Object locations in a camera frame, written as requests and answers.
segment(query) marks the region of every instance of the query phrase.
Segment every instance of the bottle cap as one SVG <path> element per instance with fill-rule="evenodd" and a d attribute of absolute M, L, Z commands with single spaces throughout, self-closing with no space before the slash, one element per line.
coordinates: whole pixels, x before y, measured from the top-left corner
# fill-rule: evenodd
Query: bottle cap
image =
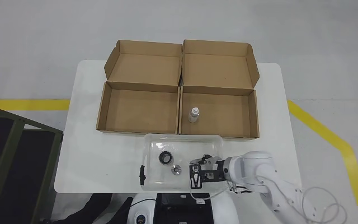
<path fill-rule="evenodd" d="M 198 115 L 198 114 L 199 114 L 199 108 L 193 108 L 193 109 L 191 109 L 191 113 L 192 113 L 193 115 Z"/>

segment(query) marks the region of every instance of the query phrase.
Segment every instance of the metal ring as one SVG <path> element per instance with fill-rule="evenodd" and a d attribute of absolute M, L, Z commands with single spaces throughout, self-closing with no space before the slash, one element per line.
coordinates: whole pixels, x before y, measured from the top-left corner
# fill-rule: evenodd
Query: metal ring
<path fill-rule="evenodd" d="M 181 167 L 179 165 L 172 166 L 172 174 L 179 175 L 181 173 Z"/>
<path fill-rule="evenodd" d="M 168 151 L 163 151 L 159 155 L 159 162 L 163 165 L 168 165 L 173 161 L 173 155 Z"/>

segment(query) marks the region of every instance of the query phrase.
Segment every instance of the small white bottle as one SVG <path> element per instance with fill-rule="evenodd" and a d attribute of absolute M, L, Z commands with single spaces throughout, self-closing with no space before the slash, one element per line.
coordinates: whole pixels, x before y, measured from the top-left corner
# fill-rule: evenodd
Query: small white bottle
<path fill-rule="evenodd" d="M 191 109 L 189 112 L 189 122 L 190 123 L 196 122 L 198 117 L 199 117 L 199 108 Z"/>

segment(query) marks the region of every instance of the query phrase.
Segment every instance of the black panel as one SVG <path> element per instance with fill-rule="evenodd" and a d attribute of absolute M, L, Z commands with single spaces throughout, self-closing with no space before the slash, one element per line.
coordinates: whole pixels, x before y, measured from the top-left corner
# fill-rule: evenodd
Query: black panel
<path fill-rule="evenodd" d="M 0 156 L 4 150 L 7 137 L 10 134 L 10 130 L 13 124 L 13 120 L 8 118 L 0 118 Z"/>
<path fill-rule="evenodd" d="M 23 130 L 0 195 L 1 223 L 30 223 L 55 134 Z"/>
<path fill-rule="evenodd" d="M 193 194 L 196 198 L 207 198 L 209 194 Z M 211 201 L 197 204 L 190 194 L 157 194 L 154 210 L 155 224 L 213 224 Z"/>

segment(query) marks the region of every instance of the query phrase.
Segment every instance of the white cable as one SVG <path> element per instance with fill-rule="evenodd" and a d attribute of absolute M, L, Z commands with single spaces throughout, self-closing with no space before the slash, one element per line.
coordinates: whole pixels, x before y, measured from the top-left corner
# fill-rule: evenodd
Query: white cable
<path fill-rule="evenodd" d="M 277 189 L 279 190 L 279 192 L 282 194 L 282 196 L 284 196 L 284 198 L 286 199 L 288 205 L 290 205 L 291 207 L 293 207 L 293 209 L 294 209 L 300 216 L 302 216 L 306 221 L 310 221 L 310 222 L 314 222 L 314 223 L 319 223 L 319 224 L 325 224 L 325 223 L 332 222 L 333 220 L 335 220 L 335 219 L 337 218 L 337 216 L 338 216 L 338 214 L 339 214 L 339 208 L 340 208 L 340 207 L 343 209 L 343 211 L 344 211 L 344 213 L 345 213 L 345 219 L 343 220 L 343 222 L 341 222 L 341 224 L 344 224 L 344 223 L 346 223 L 346 221 L 347 221 L 347 216 L 348 216 L 348 214 L 347 214 L 346 209 L 345 209 L 341 204 L 339 204 L 337 198 L 336 198 L 329 190 L 327 190 L 327 189 L 325 189 L 325 188 L 321 188 L 321 187 L 318 187 L 318 186 L 314 186 L 314 187 L 308 188 L 307 190 L 304 191 L 304 193 L 303 193 L 303 195 L 302 195 L 302 203 L 301 203 L 303 214 L 301 214 L 293 205 L 291 205 L 291 204 L 289 203 L 289 201 L 290 201 L 291 199 L 289 199 L 288 197 L 286 197 L 286 195 L 282 192 L 282 190 L 279 188 L 279 186 L 276 184 L 275 181 L 273 181 L 273 180 L 271 180 L 270 178 L 267 178 L 267 177 L 265 177 L 265 176 L 256 175 L 255 177 L 256 177 L 256 179 L 257 179 L 257 177 L 259 177 L 259 178 L 264 178 L 264 179 L 266 179 L 266 180 L 268 180 L 268 181 L 273 182 L 273 183 L 276 185 L 276 187 L 277 187 Z M 330 204 L 329 206 L 327 206 L 326 208 L 323 209 L 323 214 L 322 214 L 321 221 L 316 221 L 316 220 L 310 219 L 309 217 L 307 217 L 307 215 L 306 215 L 306 213 L 305 213 L 305 211 L 304 211 L 304 207 L 303 207 L 304 199 L 305 199 L 305 197 L 306 197 L 307 192 L 310 191 L 310 190 L 312 190 L 312 189 L 321 189 L 321 190 L 324 190 L 324 191 L 327 192 L 329 195 L 331 195 L 331 196 L 333 197 L 333 199 L 335 200 L 335 203 L 332 203 L 332 204 Z M 326 215 L 327 208 L 329 208 L 329 207 L 331 207 L 331 206 L 337 206 L 336 214 L 335 214 L 330 220 L 323 222 L 324 217 L 325 217 L 325 215 Z"/>
<path fill-rule="evenodd" d="M 214 198 L 214 197 L 218 196 L 219 194 L 221 194 L 222 192 L 224 192 L 224 191 L 227 190 L 227 189 L 224 189 L 224 190 L 222 190 L 222 191 L 220 191 L 220 192 L 218 192 L 218 193 L 216 193 L 216 194 L 214 194 L 213 196 L 210 196 L 210 197 L 208 197 L 208 198 L 195 198 L 194 195 L 192 195 L 192 192 L 191 192 L 191 182 L 192 182 L 192 181 L 193 181 L 193 179 L 191 178 L 191 179 L 190 179 L 189 192 L 190 192 L 190 196 L 191 196 L 194 200 L 209 200 L 209 199 Z"/>

